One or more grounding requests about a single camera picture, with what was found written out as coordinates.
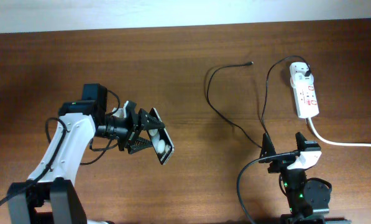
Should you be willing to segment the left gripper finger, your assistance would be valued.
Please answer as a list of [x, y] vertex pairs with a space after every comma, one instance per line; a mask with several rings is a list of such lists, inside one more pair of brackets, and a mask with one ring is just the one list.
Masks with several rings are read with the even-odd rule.
[[138, 137], [137, 139], [129, 143], [127, 150], [129, 154], [134, 154], [152, 146], [153, 144], [150, 140]]
[[140, 127], [143, 131], [165, 128], [165, 124], [158, 117], [158, 113], [155, 108], [152, 108], [149, 112], [141, 108], [138, 115]]

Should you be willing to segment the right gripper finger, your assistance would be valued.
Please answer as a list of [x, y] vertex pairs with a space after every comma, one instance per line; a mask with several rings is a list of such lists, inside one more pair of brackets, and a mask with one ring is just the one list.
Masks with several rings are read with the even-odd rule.
[[297, 150], [305, 151], [305, 149], [307, 148], [306, 138], [300, 132], [297, 132], [295, 134], [295, 137], [296, 137]]
[[267, 133], [263, 134], [262, 147], [260, 151], [260, 158], [274, 156], [276, 154], [272, 140]]

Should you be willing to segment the black smartphone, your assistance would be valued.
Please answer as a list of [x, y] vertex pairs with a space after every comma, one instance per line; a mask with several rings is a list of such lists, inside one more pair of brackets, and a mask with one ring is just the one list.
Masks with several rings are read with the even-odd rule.
[[175, 146], [157, 109], [152, 108], [149, 114], [164, 125], [163, 128], [152, 128], [147, 133], [160, 164], [165, 165], [175, 152]]

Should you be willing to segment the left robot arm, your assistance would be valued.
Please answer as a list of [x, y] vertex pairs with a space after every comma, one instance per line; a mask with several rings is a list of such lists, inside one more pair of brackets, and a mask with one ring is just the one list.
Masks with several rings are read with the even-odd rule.
[[108, 93], [98, 83], [85, 84], [80, 100], [59, 109], [55, 134], [47, 138], [49, 146], [37, 168], [7, 191], [12, 223], [91, 223], [74, 184], [94, 138], [108, 140], [100, 153], [117, 147], [134, 154], [152, 147], [159, 162], [167, 163], [175, 147], [158, 111], [136, 110], [136, 104], [127, 101], [108, 113]]

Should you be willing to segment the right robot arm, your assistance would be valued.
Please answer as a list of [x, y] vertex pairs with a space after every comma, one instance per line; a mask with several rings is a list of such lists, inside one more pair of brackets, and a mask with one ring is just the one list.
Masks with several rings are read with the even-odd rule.
[[268, 173], [280, 174], [280, 188], [290, 208], [289, 214], [281, 215], [280, 223], [324, 223], [324, 215], [329, 213], [332, 185], [326, 180], [306, 176], [306, 171], [321, 157], [321, 147], [300, 132], [295, 138], [295, 151], [278, 154], [268, 134], [263, 134], [260, 158], [269, 164]]

